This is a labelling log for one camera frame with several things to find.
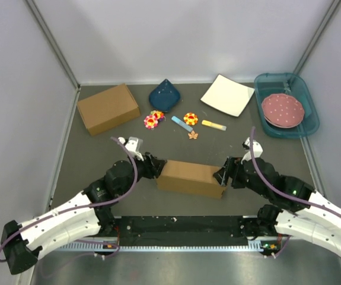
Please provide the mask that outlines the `blue chalk stick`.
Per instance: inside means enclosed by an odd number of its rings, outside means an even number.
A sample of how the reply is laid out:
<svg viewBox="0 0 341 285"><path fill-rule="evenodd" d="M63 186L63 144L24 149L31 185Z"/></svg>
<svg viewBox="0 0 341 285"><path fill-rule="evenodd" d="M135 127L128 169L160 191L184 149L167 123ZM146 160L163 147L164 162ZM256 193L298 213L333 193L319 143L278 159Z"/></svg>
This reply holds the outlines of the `blue chalk stick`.
<svg viewBox="0 0 341 285"><path fill-rule="evenodd" d="M176 116L172 116L171 120L176 123L178 126L182 127L183 129L185 129L187 132L191 133L193 131L193 128L186 124L184 121L182 121L180 118L176 117Z"/></svg>

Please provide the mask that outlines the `orange flower plush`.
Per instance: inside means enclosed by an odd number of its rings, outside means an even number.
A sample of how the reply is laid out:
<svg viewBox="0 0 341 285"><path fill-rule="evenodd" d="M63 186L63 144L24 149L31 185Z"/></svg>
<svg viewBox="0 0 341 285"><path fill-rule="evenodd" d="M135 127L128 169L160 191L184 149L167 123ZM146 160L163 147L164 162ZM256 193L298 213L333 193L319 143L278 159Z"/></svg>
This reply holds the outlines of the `orange flower plush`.
<svg viewBox="0 0 341 285"><path fill-rule="evenodd" d="M198 117L195 113L186 113L183 117L184 122L189 126L194 126L198 123Z"/></svg>

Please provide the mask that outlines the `rainbow flower plush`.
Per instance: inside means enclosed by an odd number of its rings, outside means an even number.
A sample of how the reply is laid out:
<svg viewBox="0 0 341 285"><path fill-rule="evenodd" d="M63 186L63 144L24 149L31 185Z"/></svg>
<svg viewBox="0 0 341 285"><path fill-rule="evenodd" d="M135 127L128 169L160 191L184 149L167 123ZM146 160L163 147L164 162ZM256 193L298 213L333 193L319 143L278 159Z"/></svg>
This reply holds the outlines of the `rainbow flower plush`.
<svg viewBox="0 0 341 285"><path fill-rule="evenodd" d="M154 116L156 118L156 120L158 121L164 121L165 120L165 115L163 112L159 111L159 110L153 110L150 112L150 114L152 116Z"/></svg>

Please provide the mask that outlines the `teal plastic bin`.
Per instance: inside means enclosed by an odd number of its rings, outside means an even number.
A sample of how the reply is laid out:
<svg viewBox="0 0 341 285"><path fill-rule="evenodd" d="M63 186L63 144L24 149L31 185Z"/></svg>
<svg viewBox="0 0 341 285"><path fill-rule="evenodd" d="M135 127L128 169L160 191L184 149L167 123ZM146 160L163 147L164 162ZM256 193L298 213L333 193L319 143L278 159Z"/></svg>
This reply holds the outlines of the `teal plastic bin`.
<svg viewBox="0 0 341 285"><path fill-rule="evenodd" d="M314 134L320 120L305 81L293 73L264 73L254 80L264 132L275 138Z"/></svg>

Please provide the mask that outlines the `pink dotted plate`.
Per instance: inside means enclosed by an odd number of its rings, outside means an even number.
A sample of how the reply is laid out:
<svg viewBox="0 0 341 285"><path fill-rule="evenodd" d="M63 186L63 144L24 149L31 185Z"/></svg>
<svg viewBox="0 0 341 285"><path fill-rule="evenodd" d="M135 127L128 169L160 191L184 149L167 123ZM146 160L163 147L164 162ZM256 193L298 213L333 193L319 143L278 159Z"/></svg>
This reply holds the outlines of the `pink dotted plate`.
<svg viewBox="0 0 341 285"><path fill-rule="evenodd" d="M304 118L302 104L294 97L276 93L267 96L261 103L265 120L278 128L293 128Z"/></svg>

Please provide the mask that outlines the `brown cardboard box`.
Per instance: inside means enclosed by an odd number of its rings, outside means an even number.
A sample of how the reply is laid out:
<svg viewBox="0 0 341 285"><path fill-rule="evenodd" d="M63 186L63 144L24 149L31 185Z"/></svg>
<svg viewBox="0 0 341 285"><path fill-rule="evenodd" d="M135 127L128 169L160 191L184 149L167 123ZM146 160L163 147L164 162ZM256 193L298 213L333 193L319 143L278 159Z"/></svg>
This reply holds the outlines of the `brown cardboard box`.
<svg viewBox="0 0 341 285"><path fill-rule="evenodd" d="M168 160L156 179L160 190L220 199L226 186L213 177L220 168L205 164Z"/></svg>
<svg viewBox="0 0 341 285"><path fill-rule="evenodd" d="M140 117L139 106L126 84L78 101L77 108L91 136Z"/></svg>

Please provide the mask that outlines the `closed brown cardboard box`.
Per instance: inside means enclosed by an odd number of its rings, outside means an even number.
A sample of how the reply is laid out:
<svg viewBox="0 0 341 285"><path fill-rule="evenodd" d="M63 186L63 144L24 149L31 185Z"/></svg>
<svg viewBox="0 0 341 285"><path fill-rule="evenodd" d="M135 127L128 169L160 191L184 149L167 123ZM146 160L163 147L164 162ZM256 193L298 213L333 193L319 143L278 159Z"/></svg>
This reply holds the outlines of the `closed brown cardboard box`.
<svg viewBox="0 0 341 285"><path fill-rule="evenodd" d="M139 106L126 84L78 101L77 108L91 136L140 117Z"/></svg>

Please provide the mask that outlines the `dark blue ceramic bowl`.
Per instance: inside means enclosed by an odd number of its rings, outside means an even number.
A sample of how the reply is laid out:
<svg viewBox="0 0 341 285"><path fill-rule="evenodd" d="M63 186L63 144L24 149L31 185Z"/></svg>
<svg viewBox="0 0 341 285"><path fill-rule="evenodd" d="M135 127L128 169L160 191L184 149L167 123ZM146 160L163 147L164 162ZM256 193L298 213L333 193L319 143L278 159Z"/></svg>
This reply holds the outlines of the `dark blue ceramic bowl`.
<svg viewBox="0 0 341 285"><path fill-rule="evenodd" d="M168 79L157 85L148 96L151 106L164 113L168 113L180 101L180 98L180 92Z"/></svg>

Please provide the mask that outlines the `small brown leaf toy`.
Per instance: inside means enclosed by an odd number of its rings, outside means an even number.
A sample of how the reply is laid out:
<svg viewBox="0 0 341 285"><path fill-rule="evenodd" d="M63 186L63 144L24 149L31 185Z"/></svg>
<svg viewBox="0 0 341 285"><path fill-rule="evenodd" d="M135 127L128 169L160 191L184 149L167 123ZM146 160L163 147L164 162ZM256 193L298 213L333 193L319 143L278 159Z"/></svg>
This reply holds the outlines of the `small brown leaf toy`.
<svg viewBox="0 0 341 285"><path fill-rule="evenodd" d="M192 131L192 132L188 133L188 136L189 136L189 139L196 140L198 138L199 134L197 132L195 132L195 131Z"/></svg>

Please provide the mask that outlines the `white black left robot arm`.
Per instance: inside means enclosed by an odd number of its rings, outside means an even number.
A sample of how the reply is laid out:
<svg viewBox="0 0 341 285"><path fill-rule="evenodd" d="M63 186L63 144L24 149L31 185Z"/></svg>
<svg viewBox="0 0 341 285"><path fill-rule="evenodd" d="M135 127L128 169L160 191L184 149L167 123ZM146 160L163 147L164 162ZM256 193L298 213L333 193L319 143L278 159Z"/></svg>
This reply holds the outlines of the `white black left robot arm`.
<svg viewBox="0 0 341 285"><path fill-rule="evenodd" d="M106 174L69 201L42 216L4 225L2 251L12 275L33 267L48 253L88 236L109 235L115 227L111 207L142 178L160 176L166 160L145 153L143 159L119 160Z"/></svg>

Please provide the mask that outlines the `yellow chalk stick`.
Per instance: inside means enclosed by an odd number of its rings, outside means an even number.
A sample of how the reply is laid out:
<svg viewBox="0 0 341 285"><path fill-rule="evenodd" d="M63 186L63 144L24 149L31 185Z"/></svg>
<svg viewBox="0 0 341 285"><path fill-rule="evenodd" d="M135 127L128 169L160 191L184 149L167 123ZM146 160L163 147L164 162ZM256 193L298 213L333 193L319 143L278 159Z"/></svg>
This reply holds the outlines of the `yellow chalk stick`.
<svg viewBox="0 0 341 285"><path fill-rule="evenodd" d="M227 130L227 127L225 125L221 125L221 124L218 124L218 123L213 123L213 122L207 121L207 120L203 120L202 121L202 125L210 127L210 128L218 129L218 130L221 130L221 131L226 131Z"/></svg>

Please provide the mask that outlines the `white square plate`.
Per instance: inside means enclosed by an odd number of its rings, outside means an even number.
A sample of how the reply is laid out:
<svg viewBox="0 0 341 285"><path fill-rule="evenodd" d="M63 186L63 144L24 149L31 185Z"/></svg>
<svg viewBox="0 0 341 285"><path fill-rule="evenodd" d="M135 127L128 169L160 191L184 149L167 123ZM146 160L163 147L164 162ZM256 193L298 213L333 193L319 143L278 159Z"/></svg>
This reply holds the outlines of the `white square plate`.
<svg viewBox="0 0 341 285"><path fill-rule="evenodd" d="M248 105L254 88L218 74L200 101L233 117L239 117Z"/></svg>

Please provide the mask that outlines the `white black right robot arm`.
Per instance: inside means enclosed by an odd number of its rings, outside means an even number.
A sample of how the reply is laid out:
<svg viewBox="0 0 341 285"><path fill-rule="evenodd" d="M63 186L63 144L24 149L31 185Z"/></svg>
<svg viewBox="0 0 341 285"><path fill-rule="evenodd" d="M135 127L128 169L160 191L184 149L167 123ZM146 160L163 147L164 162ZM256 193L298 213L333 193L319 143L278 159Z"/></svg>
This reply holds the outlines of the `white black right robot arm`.
<svg viewBox="0 0 341 285"><path fill-rule="evenodd" d="M294 236L341 258L341 209L308 183L279 174L261 158L228 157L213 177L222 186L247 188L268 200L256 219L243 223L244 236Z"/></svg>

